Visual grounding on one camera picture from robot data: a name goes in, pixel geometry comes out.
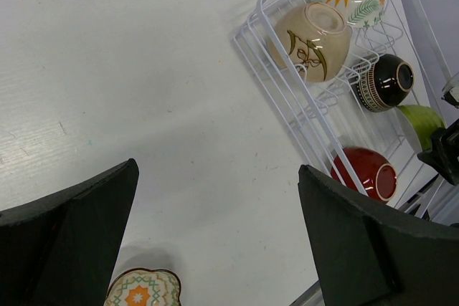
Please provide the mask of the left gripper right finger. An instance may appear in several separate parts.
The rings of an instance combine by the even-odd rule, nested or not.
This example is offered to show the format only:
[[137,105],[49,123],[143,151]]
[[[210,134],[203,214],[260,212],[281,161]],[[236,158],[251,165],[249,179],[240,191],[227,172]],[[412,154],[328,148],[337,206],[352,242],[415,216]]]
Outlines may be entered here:
[[326,305],[458,304],[458,229],[381,204],[310,165],[298,175]]

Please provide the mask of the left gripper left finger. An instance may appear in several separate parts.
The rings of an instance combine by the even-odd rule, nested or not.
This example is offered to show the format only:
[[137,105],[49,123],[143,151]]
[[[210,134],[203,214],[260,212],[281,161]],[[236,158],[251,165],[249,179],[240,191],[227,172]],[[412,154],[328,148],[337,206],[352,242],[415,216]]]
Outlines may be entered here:
[[1,304],[102,305],[137,184],[129,159],[1,211]]

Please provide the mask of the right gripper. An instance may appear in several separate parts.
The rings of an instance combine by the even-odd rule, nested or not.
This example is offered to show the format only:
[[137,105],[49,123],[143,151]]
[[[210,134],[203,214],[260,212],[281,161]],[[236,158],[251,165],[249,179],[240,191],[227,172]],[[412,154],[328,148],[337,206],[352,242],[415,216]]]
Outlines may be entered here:
[[458,185],[458,120],[448,128],[438,128],[430,135],[429,149],[417,154],[449,184]]

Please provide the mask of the white square bowl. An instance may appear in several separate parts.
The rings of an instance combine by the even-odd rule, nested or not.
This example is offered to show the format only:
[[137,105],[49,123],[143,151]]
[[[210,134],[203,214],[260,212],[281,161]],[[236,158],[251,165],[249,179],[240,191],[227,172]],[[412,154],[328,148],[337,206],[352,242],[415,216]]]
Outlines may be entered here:
[[402,132],[416,154],[431,149],[431,134],[438,128],[445,128],[443,118],[431,107],[399,105],[395,112]]

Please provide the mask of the red bowl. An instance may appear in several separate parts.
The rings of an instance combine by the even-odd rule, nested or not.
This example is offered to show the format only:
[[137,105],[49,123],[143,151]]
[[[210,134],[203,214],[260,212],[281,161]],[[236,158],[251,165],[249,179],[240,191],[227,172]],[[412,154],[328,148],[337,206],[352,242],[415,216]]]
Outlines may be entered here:
[[369,197],[385,204],[394,197],[397,173],[383,155],[358,146],[347,146],[343,151]]

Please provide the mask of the brown rimmed beige bowl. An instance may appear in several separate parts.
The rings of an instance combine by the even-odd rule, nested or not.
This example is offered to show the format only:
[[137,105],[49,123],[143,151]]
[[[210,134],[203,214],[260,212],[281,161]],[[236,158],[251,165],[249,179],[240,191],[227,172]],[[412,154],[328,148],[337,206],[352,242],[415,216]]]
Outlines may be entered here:
[[398,106],[409,95],[414,83],[413,69],[406,61],[393,54],[384,54],[352,87],[367,110],[380,113]]

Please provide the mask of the flower shaped patterned dish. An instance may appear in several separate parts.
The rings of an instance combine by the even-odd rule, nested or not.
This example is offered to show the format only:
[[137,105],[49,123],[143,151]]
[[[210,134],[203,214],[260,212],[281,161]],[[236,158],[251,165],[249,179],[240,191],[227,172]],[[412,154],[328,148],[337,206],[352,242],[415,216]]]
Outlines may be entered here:
[[136,268],[120,274],[108,289],[104,305],[181,306],[181,281],[167,269]]

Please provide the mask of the beige bowl with flower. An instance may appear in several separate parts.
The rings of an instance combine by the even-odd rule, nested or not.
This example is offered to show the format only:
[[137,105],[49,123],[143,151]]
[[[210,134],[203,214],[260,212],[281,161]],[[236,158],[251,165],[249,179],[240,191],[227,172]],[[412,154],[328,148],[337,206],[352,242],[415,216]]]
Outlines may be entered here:
[[307,82],[328,82],[340,72],[349,53],[352,30],[334,7],[297,6],[274,31],[298,74]]

